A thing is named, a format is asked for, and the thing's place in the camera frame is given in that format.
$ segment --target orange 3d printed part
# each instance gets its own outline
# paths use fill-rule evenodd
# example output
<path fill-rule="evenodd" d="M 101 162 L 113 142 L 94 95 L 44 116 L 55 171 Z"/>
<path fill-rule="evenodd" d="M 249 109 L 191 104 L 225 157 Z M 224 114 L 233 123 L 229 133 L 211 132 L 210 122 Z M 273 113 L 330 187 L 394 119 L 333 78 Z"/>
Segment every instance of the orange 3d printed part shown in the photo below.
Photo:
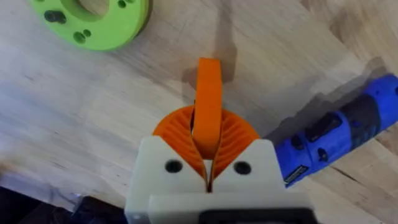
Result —
<path fill-rule="evenodd" d="M 207 180 L 204 159 L 213 160 L 210 182 L 247 148 L 258 133 L 222 104 L 221 65 L 201 58 L 195 105 L 170 113 L 156 127 L 160 136 L 198 174 Z"/>

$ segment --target blue power drill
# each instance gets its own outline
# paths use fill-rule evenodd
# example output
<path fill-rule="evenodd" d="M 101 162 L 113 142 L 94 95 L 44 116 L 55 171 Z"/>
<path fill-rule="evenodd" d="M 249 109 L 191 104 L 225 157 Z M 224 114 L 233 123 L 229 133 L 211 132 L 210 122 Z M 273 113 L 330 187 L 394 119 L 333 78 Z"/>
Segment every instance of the blue power drill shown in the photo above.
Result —
<path fill-rule="evenodd" d="M 275 147 L 285 185 L 291 186 L 398 121 L 398 78 L 372 81 L 363 94 Z"/>

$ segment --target screw hole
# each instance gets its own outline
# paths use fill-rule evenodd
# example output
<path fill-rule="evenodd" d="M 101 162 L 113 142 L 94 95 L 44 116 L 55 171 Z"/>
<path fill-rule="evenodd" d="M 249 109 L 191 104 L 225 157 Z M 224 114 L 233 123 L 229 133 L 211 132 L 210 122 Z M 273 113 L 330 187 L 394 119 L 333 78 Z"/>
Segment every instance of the screw hole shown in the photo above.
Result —
<path fill-rule="evenodd" d="M 86 37 L 91 37 L 91 31 L 90 31 L 90 30 L 87 30 L 87 29 L 83 30 L 83 34 L 84 34 Z"/>
<path fill-rule="evenodd" d="M 178 173 L 182 170 L 182 163 L 178 160 L 169 160 L 166 162 L 165 169 L 171 174 Z"/>
<path fill-rule="evenodd" d="M 241 175 L 248 175 L 251 172 L 251 166 L 249 163 L 244 161 L 235 162 L 234 164 L 235 172 Z"/>
<path fill-rule="evenodd" d="M 75 32 L 73 38 L 79 44 L 84 44 L 86 42 L 86 37 L 81 32 Z"/>
<path fill-rule="evenodd" d="M 127 5 L 126 5 L 126 2 L 123 1 L 123 0 L 118 1 L 118 5 L 119 5 L 119 7 L 122 8 L 122 9 L 124 9 L 124 8 L 127 6 Z"/>

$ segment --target plywood surface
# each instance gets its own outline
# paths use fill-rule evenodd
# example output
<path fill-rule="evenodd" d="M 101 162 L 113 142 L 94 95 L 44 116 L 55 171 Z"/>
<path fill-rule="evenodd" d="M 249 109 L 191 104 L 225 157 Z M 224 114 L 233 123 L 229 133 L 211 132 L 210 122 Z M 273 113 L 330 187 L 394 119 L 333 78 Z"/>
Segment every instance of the plywood surface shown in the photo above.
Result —
<path fill-rule="evenodd" d="M 139 37 L 100 53 L 59 39 L 28 1 L 4 1 L 0 184 L 66 208 L 85 194 L 124 205 L 140 139 L 193 103 L 199 57 L 222 60 L 225 108 L 286 138 L 369 78 L 398 73 L 396 10 L 394 0 L 154 0 Z M 398 223 L 397 137 L 391 127 L 294 189 L 323 223 Z"/>

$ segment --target green 3d printed part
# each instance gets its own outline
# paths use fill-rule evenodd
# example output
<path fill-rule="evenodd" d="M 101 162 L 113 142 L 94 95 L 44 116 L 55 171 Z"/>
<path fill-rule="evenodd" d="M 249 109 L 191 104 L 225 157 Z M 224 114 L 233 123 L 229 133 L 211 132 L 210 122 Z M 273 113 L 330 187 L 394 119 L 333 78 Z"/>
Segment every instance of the green 3d printed part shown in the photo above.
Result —
<path fill-rule="evenodd" d="M 109 0 L 105 16 L 87 11 L 77 0 L 31 0 L 46 24 L 65 40 L 86 49 L 113 50 L 142 29 L 149 0 Z"/>

